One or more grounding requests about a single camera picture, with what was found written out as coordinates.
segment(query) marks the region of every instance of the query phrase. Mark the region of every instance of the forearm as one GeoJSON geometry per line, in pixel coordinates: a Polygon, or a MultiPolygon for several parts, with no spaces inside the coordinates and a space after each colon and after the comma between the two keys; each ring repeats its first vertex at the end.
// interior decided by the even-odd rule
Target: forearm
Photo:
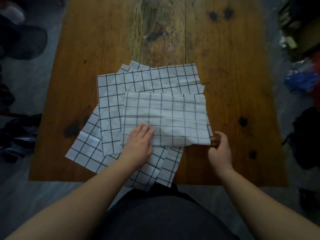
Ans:
{"type": "Polygon", "coordinates": [[[256,239],[320,239],[318,226],[263,193],[233,169],[219,177],[256,239]]]}
{"type": "Polygon", "coordinates": [[[125,161],[117,160],[66,197],[39,212],[8,239],[87,238],[133,172],[125,161]]]}

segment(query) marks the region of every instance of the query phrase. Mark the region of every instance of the dark gray shirt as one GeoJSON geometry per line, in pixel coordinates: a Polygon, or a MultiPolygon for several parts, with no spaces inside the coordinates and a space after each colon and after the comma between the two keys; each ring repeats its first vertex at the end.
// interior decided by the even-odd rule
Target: dark gray shirt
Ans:
{"type": "Polygon", "coordinates": [[[92,239],[239,239],[202,206],[176,196],[124,200],[92,239]]]}

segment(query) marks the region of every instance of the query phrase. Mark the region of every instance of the table top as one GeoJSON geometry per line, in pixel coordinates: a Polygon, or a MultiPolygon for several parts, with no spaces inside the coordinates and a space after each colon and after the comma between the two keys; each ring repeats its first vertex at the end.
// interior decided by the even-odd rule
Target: table top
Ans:
{"type": "MultiPolygon", "coordinates": [[[[257,186],[286,186],[256,0],[70,0],[29,179],[87,181],[65,157],[96,107],[96,76],[137,60],[196,63],[213,130],[229,137],[235,170],[257,186]]],[[[219,185],[207,146],[185,147],[176,184],[219,185]]]]}

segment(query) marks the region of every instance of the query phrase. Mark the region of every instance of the person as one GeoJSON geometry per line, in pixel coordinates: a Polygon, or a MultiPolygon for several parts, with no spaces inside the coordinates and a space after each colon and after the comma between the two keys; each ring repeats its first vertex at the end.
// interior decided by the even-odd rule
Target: person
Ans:
{"type": "MultiPolygon", "coordinates": [[[[134,129],[111,166],[29,219],[7,239],[239,239],[188,195],[131,190],[108,208],[129,177],[152,153],[149,125],[134,129]]],[[[281,205],[232,167],[228,138],[215,132],[209,161],[256,239],[320,239],[320,228],[281,205]]]]}

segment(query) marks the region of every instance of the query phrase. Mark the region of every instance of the person's right arm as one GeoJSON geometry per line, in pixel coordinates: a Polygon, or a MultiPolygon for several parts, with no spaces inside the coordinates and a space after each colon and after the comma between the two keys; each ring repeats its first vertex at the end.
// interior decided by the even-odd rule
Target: person's right arm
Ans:
{"type": "Polygon", "coordinates": [[[211,142],[209,161],[256,239],[320,239],[320,227],[263,193],[232,168],[225,134],[215,132],[211,142]]]}

